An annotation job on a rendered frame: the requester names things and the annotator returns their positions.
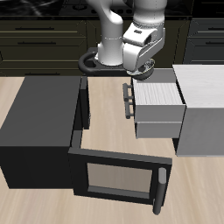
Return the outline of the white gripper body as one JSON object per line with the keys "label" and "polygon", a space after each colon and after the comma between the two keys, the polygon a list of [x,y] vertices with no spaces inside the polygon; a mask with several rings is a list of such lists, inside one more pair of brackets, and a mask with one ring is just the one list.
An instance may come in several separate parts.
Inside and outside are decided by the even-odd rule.
{"label": "white gripper body", "polygon": [[140,29],[130,27],[122,39],[124,42],[123,68],[135,72],[164,47],[165,28]]}

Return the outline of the patterned bowl with grey base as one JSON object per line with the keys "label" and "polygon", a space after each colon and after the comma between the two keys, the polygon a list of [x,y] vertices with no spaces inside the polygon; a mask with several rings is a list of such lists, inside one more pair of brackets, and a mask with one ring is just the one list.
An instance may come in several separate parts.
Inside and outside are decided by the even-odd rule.
{"label": "patterned bowl with grey base", "polygon": [[144,64],[142,64],[135,72],[128,71],[127,74],[133,79],[138,81],[143,81],[148,79],[154,72],[155,60],[148,59]]}

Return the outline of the white cabinet drawer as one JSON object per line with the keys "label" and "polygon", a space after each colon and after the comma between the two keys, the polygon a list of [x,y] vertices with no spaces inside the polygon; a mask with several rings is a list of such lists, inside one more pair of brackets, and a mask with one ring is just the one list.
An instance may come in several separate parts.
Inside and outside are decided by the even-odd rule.
{"label": "white cabinet drawer", "polygon": [[136,138],[178,138],[186,104],[172,68],[156,68],[146,80],[122,84],[125,116],[134,117]]}

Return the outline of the white wooden cabinet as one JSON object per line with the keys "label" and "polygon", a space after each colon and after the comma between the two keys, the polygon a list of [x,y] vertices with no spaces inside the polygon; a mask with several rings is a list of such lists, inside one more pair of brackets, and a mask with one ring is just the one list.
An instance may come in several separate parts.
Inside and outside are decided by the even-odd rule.
{"label": "white wooden cabinet", "polygon": [[224,156],[224,65],[174,65],[186,109],[176,155]]}

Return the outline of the dark kitchen cupboards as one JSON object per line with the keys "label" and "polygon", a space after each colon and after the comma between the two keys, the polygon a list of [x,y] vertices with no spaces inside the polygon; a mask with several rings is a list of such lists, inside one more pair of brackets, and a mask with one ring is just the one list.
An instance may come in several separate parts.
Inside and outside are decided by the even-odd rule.
{"label": "dark kitchen cupboards", "polygon": [[[157,68],[224,65],[224,19],[167,20]],[[98,20],[0,20],[0,76],[80,75],[79,58],[101,42]]]}

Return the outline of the black microwave oven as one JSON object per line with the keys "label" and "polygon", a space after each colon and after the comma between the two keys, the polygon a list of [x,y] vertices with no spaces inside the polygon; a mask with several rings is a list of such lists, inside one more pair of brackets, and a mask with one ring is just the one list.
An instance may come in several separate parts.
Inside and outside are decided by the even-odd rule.
{"label": "black microwave oven", "polygon": [[8,187],[71,189],[151,205],[159,214],[172,160],[83,149],[89,120],[87,78],[25,77],[0,128],[0,168]]}

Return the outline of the flat black base plate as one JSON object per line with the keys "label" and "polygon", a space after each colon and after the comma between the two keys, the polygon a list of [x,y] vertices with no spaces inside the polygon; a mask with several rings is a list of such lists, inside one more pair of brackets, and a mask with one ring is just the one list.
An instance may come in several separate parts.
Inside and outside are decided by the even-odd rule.
{"label": "flat black base plate", "polygon": [[98,49],[89,47],[87,52],[83,54],[78,62],[78,68],[88,77],[125,77],[128,76],[127,71],[122,65],[105,66],[96,58]]}

